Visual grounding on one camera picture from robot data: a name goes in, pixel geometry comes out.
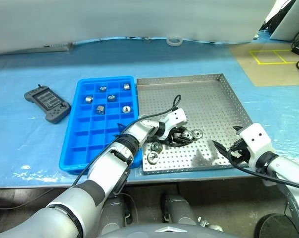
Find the blue plastic tray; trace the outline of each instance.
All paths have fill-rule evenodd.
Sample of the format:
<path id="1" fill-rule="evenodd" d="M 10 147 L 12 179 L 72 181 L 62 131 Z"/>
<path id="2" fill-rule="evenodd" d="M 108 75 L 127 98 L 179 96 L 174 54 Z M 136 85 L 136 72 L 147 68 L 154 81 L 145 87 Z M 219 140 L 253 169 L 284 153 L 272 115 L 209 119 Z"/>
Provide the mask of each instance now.
<path id="1" fill-rule="evenodd" d="M 130 90 L 124 90 L 128 83 Z M 100 87 L 106 86 L 106 92 Z M 108 102 L 109 95 L 115 96 L 114 102 Z M 93 96 L 91 104 L 86 96 Z M 105 107 L 104 115 L 98 115 L 98 105 Z M 130 113 L 123 113 L 123 106 L 130 106 Z M 59 167 L 70 174 L 79 174 L 103 148 L 120 134 L 122 127 L 138 118 L 137 95 L 133 77 L 111 77 L 82 79 L 78 82 L 72 109 L 68 121 Z M 142 162 L 142 152 L 135 156 L 131 167 Z"/>

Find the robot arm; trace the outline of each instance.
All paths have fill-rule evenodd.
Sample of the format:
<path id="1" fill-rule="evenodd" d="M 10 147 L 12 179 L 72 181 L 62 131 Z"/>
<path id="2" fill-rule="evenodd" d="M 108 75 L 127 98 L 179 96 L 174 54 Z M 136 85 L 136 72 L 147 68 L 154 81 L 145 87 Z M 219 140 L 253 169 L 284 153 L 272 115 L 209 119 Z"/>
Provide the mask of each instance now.
<path id="1" fill-rule="evenodd" d="M 161 121 L 140 120 L 126 128 L 90 166 L 85 182 L 67 189 L 27 221 L 1 233 L 0 238 L 87 237 L 99 220 L 106 199 L 120 193 L 130 173 L 129 165 L 145 141 L 187 123 L 182 109 L 166 117 Z"/>
<path id="2" fill-rule="evenodd" d="M 271 139 L 260 124 L 254 123 L 245 128 L 235 127 L 235 129 L 240 139 L 231 146 L 229 152 L 214 141 L 215 147 L 236 168 L 239 167 L 237 164 L 245 161 L 252 169 L 250 174 L 266 176 L 267 179 L 273 178 L 276 181 L 282 179 L 286 182 L 277 183 L 277 186 L 287 198 L 292 213 L 292 222 L 299 233 L 299 164 L 275 154 Z M 235 157 L 231 155 L 231 152 L 238 152 L 241 156 Z M 250 172 L 244 168 L 239 169 L 247 173 Z M 266 185 L 275 184 L 267 180 L 264 182 Z"/>

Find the perforated metal tray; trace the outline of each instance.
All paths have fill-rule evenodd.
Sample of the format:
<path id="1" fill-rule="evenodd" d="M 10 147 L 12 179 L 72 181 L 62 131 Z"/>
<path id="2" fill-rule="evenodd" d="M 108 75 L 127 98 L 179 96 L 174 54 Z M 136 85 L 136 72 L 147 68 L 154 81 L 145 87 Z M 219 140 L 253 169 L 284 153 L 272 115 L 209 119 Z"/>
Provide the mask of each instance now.
<path id="1" fill-rule="evenodd" d="M 147 162 L 150 144 L 143 146 L 145 174 L 171 173 L 230 167 L 211 140 L 229 147 L 237 140 L 234 125 L 252 123 L 223 74 L 140 78 L 137 82 L 140 115 L 161 112 L 171 107 L 181 94 L 179 107 L 184 109 L 189 130 L 199 128 L 203 138 L 188 146 L 163 146 L 156 165 Z"/>

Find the gray handheld controller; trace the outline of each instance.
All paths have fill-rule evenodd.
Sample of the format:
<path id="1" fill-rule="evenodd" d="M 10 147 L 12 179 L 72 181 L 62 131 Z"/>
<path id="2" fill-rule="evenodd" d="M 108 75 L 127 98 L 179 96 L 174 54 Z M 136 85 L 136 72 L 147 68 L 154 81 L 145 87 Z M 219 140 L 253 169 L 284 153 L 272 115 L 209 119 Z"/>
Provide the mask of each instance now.
<path id="1" fill-rule="evenodd" d="M 47 86 L 41 86 L 24 94 L 24 98 L 32 103 L 36 103 L 45 113 L 46 120 L 57 123 L 70 112 L 70 105 L 61 97 L 55 94 Z"/>

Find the cardboard mat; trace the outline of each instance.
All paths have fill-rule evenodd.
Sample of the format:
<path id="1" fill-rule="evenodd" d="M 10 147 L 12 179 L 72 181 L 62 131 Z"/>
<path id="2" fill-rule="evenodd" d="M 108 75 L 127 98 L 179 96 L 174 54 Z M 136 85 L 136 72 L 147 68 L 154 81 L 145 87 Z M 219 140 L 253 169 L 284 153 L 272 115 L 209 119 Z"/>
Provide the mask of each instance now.
<path id="1" fill-rule="evenodd" d="M 229 48 L 255 86 L 299 85 L 299 55 L 291 52 L 291 44 L 239 44 Z"/>

